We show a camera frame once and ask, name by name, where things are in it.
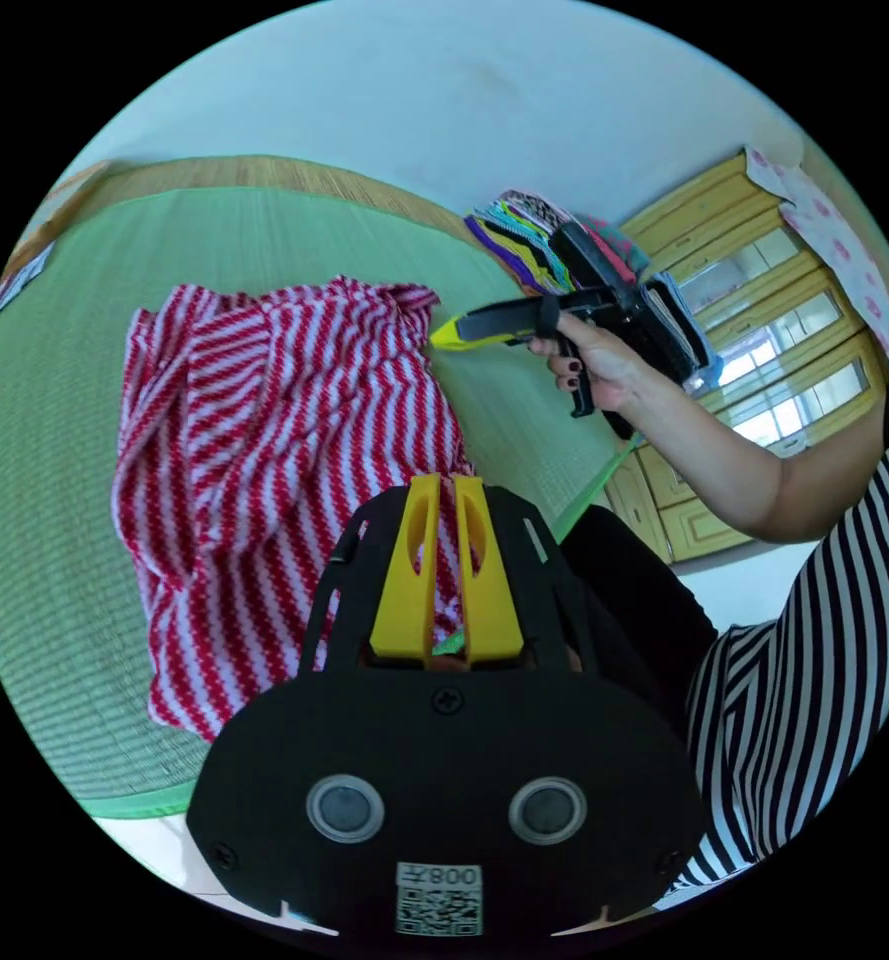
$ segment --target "hand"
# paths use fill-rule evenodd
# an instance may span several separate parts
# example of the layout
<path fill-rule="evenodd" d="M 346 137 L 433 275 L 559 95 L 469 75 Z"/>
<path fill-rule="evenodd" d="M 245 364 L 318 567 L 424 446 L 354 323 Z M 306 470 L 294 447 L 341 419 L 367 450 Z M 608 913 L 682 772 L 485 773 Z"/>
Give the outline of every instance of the hand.
<path fill-rule="evenodd" d="M 577 390 L 577 377 L 583 365 L 591 381 L 591 398 L 598 410 L 619 412 L 634 395 L 642 375 L 654 372 L 620 337 L 562 312 L 557 329 L 580 352 L 581 359 L 562 357 L 556 340 L 535 338 L 528 345 L 539 357 L 549 357 L 548 369 L 557 377 L 557 388 L 567 393 Z"/>

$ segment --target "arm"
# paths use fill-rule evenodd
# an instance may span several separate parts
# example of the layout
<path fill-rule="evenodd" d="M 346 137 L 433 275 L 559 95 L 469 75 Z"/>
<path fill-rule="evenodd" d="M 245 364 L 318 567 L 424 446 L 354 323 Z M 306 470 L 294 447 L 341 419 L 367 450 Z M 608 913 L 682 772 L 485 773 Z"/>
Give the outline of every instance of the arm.
<path fill-rule="evenodd" d="M 782 459 L 725 426 L 650 367 L 618 413 L 708 508 L 772 543 L 818 540 L 867 490 L 884 453 L 884 401 L 843 430 Z"/>

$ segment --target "cabinet door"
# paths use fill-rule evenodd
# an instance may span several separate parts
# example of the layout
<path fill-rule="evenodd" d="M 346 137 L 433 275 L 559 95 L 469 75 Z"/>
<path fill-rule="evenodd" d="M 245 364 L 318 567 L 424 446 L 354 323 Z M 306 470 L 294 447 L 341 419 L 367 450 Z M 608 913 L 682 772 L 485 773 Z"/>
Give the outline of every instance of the cabinet door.
<path fill-rule="evenodd" d="M 784 380 L 720 411 L 718 419 L 778 456 L 793 456 L 819 443 L 884 396 L 886 375 L 872 337 L 866 330 L 851 337 Z M 642 447 L 638 456 L 659 507 L 697 496 L 653 447 Z"/>
<path fill-rule="evenodd" d="M 625 221 L 621 224 L 621 232 L 640 243 L 640 237 L 645 236 L 648 231 L 652 230 L 662 221 L 673 217 L 682 207 L 699 202 L 702 197 L 706 198 L 708 202 L 714 203 L 715 201 L 710 198 L 715 194 L 716 188 L 734 177 L 744 176 L 746 169 L 747 159 L 743 151 L 737 154 L 737 156 L 728 157 L 728 159 L 722 163 L 698 174 L 670 193 L 664 194 L 659 200 L 655 200 L 654 203 L 645 207 L 636 216 Z"/>
<path fill-rule="evenodd" d="M 695 316 L 766 275 L 804 249 L 804 241 L 784 224 L 776 209 L 705 243 L 670 265 L 670 274 Z M 655 271 L 665 264 L 651 261 Z"/>
<path fill-rule="evenodd" d="M 780 197 L 751 183 L 743 173 L 738 174 L 682 204 L 635 240 L 648 256 L 660 259 L 666 270 L 697 246 L 723 236 L 780 203 Z"/>
<path fill-rule="evenodd" d="M 823 267 L 824 263 L 810 250 L 801 250 L 773 270 L 709 304 L 695 314 L 694 319 L 707 334 L 711 346 L 720 350 L 734 337 L 729 320 Z"/>
<path fill-rule="evenodd" d="M 720 381 L 700 398 L 715 414 L 829 353 L 860 333 L 864 322 L 834 275 L 823 269 L 738 314 L 724 328 Z"/>
<path fill-rule="evenodd" d="M 616 513 L 665 563 L 671 562 L 657 506 L 634 454 L 614 472 L 597 502 Z"/>
<path fill-rule="evenodd" d="M 705 557 L 748 543 L 751 537 L 719 520 L 700 500 L 689 500 L 661 511 L 661 520 L 676 562 Z"/>

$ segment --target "window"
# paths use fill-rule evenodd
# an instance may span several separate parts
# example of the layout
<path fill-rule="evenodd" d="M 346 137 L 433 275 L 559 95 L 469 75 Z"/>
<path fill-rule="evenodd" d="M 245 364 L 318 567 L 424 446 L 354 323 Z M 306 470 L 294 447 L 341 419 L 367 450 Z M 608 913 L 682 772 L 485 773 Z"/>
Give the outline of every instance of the window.
<path fill-rule="evenodd" d="M 844 406 L 867 387 L 864 367 L 854 360 L 813 387 L 733 426 L 741 436 L 769 447 Z"/>
<path fill-rule="evenodd" d="M 790 260 L 803 249 L 803 241 L 786 227 L 772 230 L 766 236 L 705 267 L 700 273 L 689 277 L 681 284 L 681 295 L 691 313 L 697 314 L 722 300 L 729 293 L 739 290 L 745 284 L 773 270 L 776 266 Z M 739 313 L 738 307 L 731 313 L 725 312 L 715 318 L 708 328 L 713 329 L 724 320 Z"/>
<path fill-rule="evenodd" d="M 759 327 L 732 343 L 721 351 L 724 361 L 718 384 L 721 391 L 727 395 L 738 385 L 744 389 L 755 381 L 764 386 L 761 367 L 829 327 L 840 315 L 841 311 L 830 294 L 819 293 L 767 326 Z"/>

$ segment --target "black and white striped shirt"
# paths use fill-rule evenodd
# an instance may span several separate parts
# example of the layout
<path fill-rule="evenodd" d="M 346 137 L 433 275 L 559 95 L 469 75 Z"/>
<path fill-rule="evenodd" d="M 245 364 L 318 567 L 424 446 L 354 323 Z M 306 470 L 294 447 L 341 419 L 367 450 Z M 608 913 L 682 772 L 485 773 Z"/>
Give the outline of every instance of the black and white striped shirt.
<path fill-rule="evenodd" d="M 827 805 L 889 712 L 889 388 L 885 452 L 817 545 L 783 613 L 732 627 L 688 696 L 689 746 L 713 823 L 671 891 L 773 853 Z"/>

